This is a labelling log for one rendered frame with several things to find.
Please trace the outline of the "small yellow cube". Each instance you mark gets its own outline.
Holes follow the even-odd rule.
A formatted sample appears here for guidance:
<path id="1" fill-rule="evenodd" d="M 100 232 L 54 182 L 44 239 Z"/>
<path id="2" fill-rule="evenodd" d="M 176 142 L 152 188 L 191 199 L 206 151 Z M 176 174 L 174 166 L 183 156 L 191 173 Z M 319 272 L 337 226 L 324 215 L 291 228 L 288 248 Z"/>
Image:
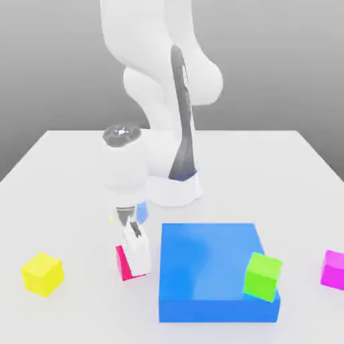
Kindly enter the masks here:
<path id="1" fill-rule="evenodd" d="M 48 297 L 65 279 L 62 261 L 45 253 L 38 253 L 22 268 L 27 290 Z"/>

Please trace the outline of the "small red cube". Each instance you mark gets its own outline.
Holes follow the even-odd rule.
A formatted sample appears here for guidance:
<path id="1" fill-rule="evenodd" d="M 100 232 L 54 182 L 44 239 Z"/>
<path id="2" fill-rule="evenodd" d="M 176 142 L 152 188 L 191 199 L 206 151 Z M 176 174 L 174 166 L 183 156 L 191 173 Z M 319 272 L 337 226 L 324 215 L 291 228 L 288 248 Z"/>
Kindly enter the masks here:
<path id="1" fill-rule="evenodd" d="M 116 246 L 116 259 L 117 259 L 118 270 L 120 272 L 122 281 L 141 277 L 141 275 L 132 275 L 132 272 L 130 270 L 130 266 L 128 264 L 122 245 Z"/>

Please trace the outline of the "small green cube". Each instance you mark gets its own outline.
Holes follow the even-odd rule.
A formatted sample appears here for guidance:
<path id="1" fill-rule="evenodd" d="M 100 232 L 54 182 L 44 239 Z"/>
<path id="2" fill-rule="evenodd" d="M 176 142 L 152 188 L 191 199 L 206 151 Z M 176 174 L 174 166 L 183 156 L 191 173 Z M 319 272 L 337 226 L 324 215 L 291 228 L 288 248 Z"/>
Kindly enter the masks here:
<path id="1" fill-rule="evenodd" d="M 280 278 L 282 261 L 260 253 L 252 253 L 245 272 L 243 293 L 273 302 Z"/>

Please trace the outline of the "small magenta cube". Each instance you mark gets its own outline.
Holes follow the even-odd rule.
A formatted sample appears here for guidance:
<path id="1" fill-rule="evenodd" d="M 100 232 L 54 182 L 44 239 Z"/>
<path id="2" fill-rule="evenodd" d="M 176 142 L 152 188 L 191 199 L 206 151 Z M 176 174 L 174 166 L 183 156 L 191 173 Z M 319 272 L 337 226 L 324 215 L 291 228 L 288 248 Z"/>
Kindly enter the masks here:
<path id="1" fill-rule="evenodd" d="M 320 283 L 324 286 L 344 290 L 344 253 L 326 250 Z"/>

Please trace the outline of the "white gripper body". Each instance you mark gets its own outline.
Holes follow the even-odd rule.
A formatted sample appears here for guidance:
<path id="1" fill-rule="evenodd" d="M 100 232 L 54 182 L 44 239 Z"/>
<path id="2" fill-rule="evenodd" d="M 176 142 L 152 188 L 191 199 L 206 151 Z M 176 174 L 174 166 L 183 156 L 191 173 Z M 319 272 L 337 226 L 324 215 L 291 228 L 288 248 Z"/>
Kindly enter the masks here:
<path id="1" fill-rule="evenodd" d="M 126 259 L 133 276 L 151 272 L 151 252 L 144 228 L 135 221 L 128 221 L 122 229 Z"/>

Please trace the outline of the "large blue box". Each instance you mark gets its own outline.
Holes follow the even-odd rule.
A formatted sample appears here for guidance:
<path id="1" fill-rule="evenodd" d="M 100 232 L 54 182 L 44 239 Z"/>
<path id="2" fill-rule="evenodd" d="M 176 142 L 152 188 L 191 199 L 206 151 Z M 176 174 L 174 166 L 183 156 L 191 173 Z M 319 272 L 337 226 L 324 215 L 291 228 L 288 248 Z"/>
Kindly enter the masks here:
<path id="1" fill-rule="evenodd" d="M 268 302 L 243 292 L 249 260 L 263 252 L 251 223 L 164 223 L 160 322 L 276 322 L 280 295 Z"/>

